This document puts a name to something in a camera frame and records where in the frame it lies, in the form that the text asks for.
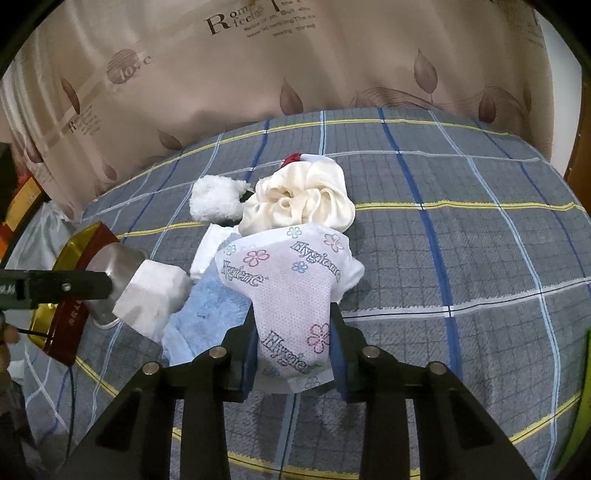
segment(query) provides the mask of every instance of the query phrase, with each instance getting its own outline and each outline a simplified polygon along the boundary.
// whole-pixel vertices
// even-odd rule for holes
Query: blue towel
[[[231,235],[221,248],[236,238],[239,236]],[[203,351],[222,343],[229,328],[244,322],[250,305],[248,297],[222,284],[212,260],[183,308],[170,316],[164,328],[163,355],[169,365],[190,362]]]

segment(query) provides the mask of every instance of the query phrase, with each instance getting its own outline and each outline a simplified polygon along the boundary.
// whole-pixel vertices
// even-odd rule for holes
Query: printed flower pattern
[[[279,370],[277,370],[275,367],[265,367],[262,371],[262,374],[266,377],[279,377]]]
[[[269,257],[270,255],[267,253],[267,250],[250,250],[242,261],[248,264],[249,267],[256,267],[259,263],[267,260]]]
[[[345,247],[341,245],[339,236],[336,233],[332,235],[330,233],[326,233],[324,235],[324,244],[331,247],[334,253],[339,253],[339,250],[344,250]]]
[[[290,229],[287,231],[287,235],[289,235],[293,239],[296,239],[301,235],[301,228],[298,226],[291,226]]]
[[[295,262],[292,266],[291,269],[294,272],[298,272],[298,273],[306,273],[308,270],[308,265],[306,264],[306,262]]]
[[[314,348],[314,353],[320,355],[324,348],[329,345],[329,324],[318,325],[315,323],[310,327],[310,336],[306,343]]]
[[[318,377],[314,375],[313,377],[309,377],[304,385],[304,388],[314,388],[320,385],[320,381],[318,381]]]

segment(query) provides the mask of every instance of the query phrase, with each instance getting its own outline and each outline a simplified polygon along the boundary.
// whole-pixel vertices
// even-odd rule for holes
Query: beige curtain
[[[544,40],[517,0],[66,0],[0,85],[0,140],[71,218],[112,185],[250,122],[438,108],[551,150]]]

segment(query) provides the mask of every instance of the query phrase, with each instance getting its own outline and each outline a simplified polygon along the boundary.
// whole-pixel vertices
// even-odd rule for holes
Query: white fluffy towel
[[[215,261],[222,282],[252,300],[255,388],[297,393],[332,380],[330,302],[340,301],[364,271],[349,239],[306,223],[234,240]]]
[[[307,222],[339,232],[351,226],[355,205],[347,197],[343,169],[320,155],[303,154],[301,160],[257,182],[238,225],[242,236]]]
[[[244,204],[240,197],[250,185],[218,175],[205,175],[193,184],[189,211],[197,222],[240,220]]]

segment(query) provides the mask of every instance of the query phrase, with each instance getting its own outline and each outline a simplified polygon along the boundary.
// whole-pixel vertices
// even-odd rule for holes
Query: plaid bed sheet
[[[346,321],[399,360],[449,365],[540,479],[551,474],[579,403],[591,326],[591,223],[526,142],[473,120],[419,109],[323,111],[267,121],[185,148],[91,203],[125,245],[188,271],[206,227],[189,215],[205,174],[254,184],[286,156],[318,153],[345,172],[356,219],[346,235],[366,273]],[[31,344],[24,393],[50,468],[63,460],[67,371]],[[161,348],[125,324],[90,322],[74,368],[79,441]],[[171,478],[178,478],[179,404]],[[412,408],[411,478],[418,478]],[[233,479],[352,479],[363,407],[334,390],[253,392],[226,405]]]

